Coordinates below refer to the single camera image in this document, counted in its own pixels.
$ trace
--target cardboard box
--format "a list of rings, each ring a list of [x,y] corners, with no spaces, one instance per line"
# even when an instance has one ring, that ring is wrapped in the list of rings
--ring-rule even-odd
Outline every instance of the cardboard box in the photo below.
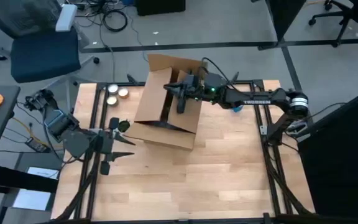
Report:
[[[192,150],[200,118],[201,102],[187,100],[185,112],[177,113],[177,99],[164,84],[197,73],[199,60],[149,54],[150,72],[136,112],[135,122],[125,133],[130,138]]]

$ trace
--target black office chair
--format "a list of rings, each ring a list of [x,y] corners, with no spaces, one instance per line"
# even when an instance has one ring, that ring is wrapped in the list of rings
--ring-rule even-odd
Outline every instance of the black office chair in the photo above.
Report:
[[[339,23],[339,25],[342,25],[342,29],[336,39],[336,42],[333,43],[333,47],[338,47],[341,44],[341,38],[343,36],[343,33],[346,30],[346,27],[351,19],[356,21],[358,23],[358,0],[350,0],[350,2],[353,3],[353,7],[349,8],[345,5],[343,5],[340,2],[334,1],[334,0],[326,0],[324,3],[325,9],[329,11],[332,8],[332,4],[339,7],[342,11],[339,12],[329,12],[329,13],[323,13],[314,15],[311,20],[309,20],[309,25],[314,25],[316,23],[316,18],[319,17],[330,17],[330,16],[342,16],[343,20]]]
[[[76,76],[77,71],[92,60],[99,63],[95,56],[80,63],[79,46],[89,40],[76,29],[75,13],[76,6],[62,8],[56,0],[0,0],[0,29],[14,39],[7,55],[12,77],[27,83],[65,75],[45,88],[65,82],[69,110],[70,86],[90,82]]]

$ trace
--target metal bracket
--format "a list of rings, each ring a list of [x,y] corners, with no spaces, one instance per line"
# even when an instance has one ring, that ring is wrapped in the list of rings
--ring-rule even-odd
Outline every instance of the metal bracket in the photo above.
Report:
[[[267,135],[267,126],[266,125],[259,126],[259,131],[261,135]]]
[[[254,83],[255,87],[258,87],[258,88],[261,88],[261,89],[265,88],[263,80],[253,80],[252,82]]]

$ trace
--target sheet of paper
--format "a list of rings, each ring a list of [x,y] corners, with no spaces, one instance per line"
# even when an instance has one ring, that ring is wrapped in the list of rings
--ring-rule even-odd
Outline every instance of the sheet of paper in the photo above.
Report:
[[[59,172],[58,170],[53,169],[30,167],[27,173],[57,179],[57,175]],[[15,202],[13,203],[13,207],[45,210],[47,208],[50,195],[51,193],[48,192],[38,192],[34,190],[20,189],[15,199]]]

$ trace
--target wooden tabletop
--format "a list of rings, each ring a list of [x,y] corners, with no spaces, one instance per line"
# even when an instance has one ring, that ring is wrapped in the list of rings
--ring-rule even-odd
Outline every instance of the wooden tabletop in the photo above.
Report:
[[[264,84],[267,90],[280,86],[277,80],[266,80]],[[247,85],[237,87],[249,90]],[[82,84],[78,92],[74,116],[82,128],[90,125],[95,88],[96,84]],[[129,87],[130,97],[108,108],[106,125],[113,116],[133,121],[142,89]],[[102,91],[96,124],[101,117],[103,94]],[[270,111],[273,122],[282,115],[276,106],[271,106]],[[264,212],[273,216],[253,106],[234,113],[203,102],[191,152],[131,141],[136,146],[115,142],[113,150],[135,154],[111,163],[109,175],[98,176],[94,221],[252,218]],[[283,142],[296,147],[296,142],[286,136]],[[279,148],[289,188],[313,211],[299,155],[286,146]],[[81,166],[75,162],[63,169],[52,218],[59,216],[76,194]],[[281,191],[278,194],[281,203]]]

